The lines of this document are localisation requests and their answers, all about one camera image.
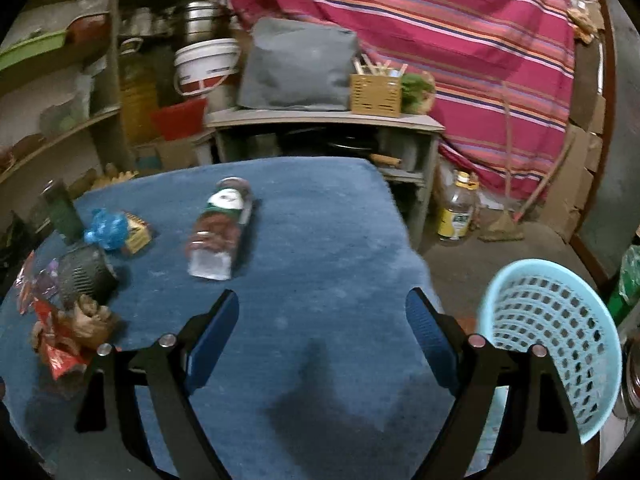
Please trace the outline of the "clear jar green label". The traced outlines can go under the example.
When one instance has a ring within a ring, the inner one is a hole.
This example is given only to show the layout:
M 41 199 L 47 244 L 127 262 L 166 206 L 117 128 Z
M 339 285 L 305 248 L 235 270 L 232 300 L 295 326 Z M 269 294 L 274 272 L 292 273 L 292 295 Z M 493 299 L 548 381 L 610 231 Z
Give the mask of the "clear jar green label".
M 211 281 L 232 278 L 253 205 L 254 195 L 247 180 L 228 177 L 216 184 L 186 246 L 190 275 Z

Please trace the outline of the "orange snack wrapper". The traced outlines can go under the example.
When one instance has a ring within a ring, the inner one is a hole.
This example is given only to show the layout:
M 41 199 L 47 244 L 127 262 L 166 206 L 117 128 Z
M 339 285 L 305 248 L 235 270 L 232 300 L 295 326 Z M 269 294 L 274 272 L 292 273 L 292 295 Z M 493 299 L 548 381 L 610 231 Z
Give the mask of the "orange snack wrapper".
M 76 338 L 70 317 L 49 301 L 34 300 L 36 322 L 30 343 L 54 380 L 84 374 L 90 362 L 88 349 Z

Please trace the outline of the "light blue trash basket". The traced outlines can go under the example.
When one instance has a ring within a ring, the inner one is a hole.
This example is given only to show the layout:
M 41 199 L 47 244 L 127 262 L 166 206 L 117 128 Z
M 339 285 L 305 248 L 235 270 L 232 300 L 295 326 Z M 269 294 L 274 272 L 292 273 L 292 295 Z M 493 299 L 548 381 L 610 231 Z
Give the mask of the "light blue trash basket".
M 622 349 L 610 312 L 580 276 L 544 259 L 504 266 L 485 290 L 475 331 L 504 350 L 546 347 L 580 440 L 601 430 L 620 391 Z

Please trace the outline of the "brown crumpled paper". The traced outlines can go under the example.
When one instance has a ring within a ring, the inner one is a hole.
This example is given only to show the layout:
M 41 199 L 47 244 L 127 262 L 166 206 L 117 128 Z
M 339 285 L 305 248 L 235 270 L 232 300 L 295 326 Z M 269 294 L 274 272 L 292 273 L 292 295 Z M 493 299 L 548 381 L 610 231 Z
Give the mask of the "brown crumpled paper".
M 74 303 L 72 333 L 83 346 L 96 350 L 110 340 L 120 318 L 109 307 L 82 294 Z

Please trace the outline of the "oil bottle on floor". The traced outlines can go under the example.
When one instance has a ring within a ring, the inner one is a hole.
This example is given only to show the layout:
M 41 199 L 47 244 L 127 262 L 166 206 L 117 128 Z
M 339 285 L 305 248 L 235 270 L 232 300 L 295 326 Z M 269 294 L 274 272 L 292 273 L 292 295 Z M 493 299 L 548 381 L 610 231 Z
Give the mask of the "oil bottle on floor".
M 469 234 L 478 204 L 480 187 L 474 172 L 456 170 L 442 191 L 437 236 L 445 242 L 460 242 Z

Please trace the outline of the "blue quilted table cloth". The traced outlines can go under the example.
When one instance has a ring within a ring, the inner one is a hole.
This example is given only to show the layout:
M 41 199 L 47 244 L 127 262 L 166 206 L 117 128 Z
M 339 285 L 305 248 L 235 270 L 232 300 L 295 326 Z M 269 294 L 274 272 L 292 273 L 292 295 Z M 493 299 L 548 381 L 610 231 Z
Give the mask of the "blue quilted table cloth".
M 228 177 L 252 218 L 232 278 L 188 272 L 198 216 Z M 32 348 L 35 315 L 1 306 L 1 474 L 6 479 L 460 479 L 486 460 L 462 434 L 406 318 L 424 260 L 371 164 L 283 157 L 171 171 L 76 202 L 152 226 L 137 256 L 107 256 L 124 323 L 88 370 L 56 382 Z M 203 388 L 186 388 L 196 318 L 230 289 L 238 322 Z

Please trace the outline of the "blue plastic bag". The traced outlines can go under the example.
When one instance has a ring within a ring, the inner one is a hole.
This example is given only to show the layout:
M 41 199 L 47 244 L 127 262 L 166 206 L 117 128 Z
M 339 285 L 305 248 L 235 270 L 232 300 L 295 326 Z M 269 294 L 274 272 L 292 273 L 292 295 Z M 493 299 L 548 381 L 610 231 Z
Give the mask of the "blue plastic bag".
M 91 222 L 84 233 L 84 242 L 100 246 L 107 252 L 122 249 L 129 234 L 127 217 L 123 212 L 93 209 Z

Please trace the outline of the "purple clear wrapper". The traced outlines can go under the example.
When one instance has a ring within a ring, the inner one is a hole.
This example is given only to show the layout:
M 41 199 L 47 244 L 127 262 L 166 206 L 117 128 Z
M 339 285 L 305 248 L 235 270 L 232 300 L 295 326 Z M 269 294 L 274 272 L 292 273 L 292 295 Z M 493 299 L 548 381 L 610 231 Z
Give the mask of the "purple clear wrapper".
M 58 294 L 58 260 L 51 260 L 43 269 L 35 269 L 36 253 L 25 259 L 14 282 L 17 312 L 32 310 L 36 299 L 49 300 Z

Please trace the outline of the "yellow egg tray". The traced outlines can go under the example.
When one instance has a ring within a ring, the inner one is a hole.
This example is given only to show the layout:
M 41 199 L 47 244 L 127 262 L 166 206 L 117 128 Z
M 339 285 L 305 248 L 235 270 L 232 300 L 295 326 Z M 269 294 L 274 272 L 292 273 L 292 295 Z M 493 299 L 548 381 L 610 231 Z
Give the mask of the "yellow egg tray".
M 134 180 L 138 175 L 139 173 L 137 171 L 119 172 L 118 174 L 114 174 L 114 176 L 104 174 L 104 176 L 98 177 L 93 182 L 90 190 L 99 190 L 100 188 L 108 188 L 111 185 L 128 182 Z

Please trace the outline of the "red plastic basket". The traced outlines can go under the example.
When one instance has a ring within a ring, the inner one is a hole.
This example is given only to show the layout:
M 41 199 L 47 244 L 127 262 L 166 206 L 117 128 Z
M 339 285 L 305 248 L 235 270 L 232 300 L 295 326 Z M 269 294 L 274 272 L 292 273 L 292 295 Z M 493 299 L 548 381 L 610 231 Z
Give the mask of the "red plastic basket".
M 175 141 L 203 130 L 206 99 L 192 99 L 154 110 L 151 122 L 165 141 Z

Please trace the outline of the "wooden corner shelf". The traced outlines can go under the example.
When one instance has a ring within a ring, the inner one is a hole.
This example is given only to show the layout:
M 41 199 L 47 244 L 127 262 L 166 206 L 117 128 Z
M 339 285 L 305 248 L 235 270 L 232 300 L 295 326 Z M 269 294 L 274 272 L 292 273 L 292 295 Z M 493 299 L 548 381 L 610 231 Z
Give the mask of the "wooden corner shelf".
M 1 224 L 36 211 L 50 180 L 129 170 L 118 82 L 118 0 L 27 0 L 1 51 L 66 30 L 66 43 L 1 71 Z

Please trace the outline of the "yellow chopstick holder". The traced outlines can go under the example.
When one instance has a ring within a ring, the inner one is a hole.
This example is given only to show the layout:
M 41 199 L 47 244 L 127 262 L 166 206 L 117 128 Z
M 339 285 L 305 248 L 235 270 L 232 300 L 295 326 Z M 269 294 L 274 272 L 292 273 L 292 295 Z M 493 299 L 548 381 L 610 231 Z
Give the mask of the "yellow chopstick holder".
M 401 78 L 406 66 L 393 68 L 390 61 L 374 64 L 363 53 L 352 58 L 350 110 L 355 114 L 398 118 L 401 115 Z

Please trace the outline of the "white plastic bucket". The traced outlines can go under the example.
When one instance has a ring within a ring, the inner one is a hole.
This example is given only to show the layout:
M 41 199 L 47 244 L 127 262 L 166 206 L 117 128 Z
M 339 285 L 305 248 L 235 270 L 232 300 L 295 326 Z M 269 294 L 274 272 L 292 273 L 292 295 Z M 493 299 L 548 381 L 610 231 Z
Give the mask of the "white plastic bucket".
M 233 38 L 196 42 L 179 49 L 174 58 L 174 88 L 179 96 L 200 96 L 239 71 L 241 48 Z

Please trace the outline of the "grey cloth cover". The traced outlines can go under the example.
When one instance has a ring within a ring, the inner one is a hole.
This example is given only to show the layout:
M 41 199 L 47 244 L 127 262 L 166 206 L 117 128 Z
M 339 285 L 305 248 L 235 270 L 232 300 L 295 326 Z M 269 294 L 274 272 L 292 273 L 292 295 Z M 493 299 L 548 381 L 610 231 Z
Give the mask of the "grey cloth cover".
M 334 25 L 261 18 L 252 29 L 239 106 L 252 110 L 349 109 L 357 35 Z

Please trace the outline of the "pink striped curtain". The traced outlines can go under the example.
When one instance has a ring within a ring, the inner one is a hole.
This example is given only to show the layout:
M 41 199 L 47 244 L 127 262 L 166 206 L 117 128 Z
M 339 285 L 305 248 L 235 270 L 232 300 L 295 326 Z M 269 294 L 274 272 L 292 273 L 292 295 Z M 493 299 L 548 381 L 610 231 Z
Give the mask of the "pink striped curtain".
M 435 79 L 442 156 L 524 200 L 564 144 L 574 80 L 568 0 L 229 0 L 266 16 L 352 30 L 361 49 Z

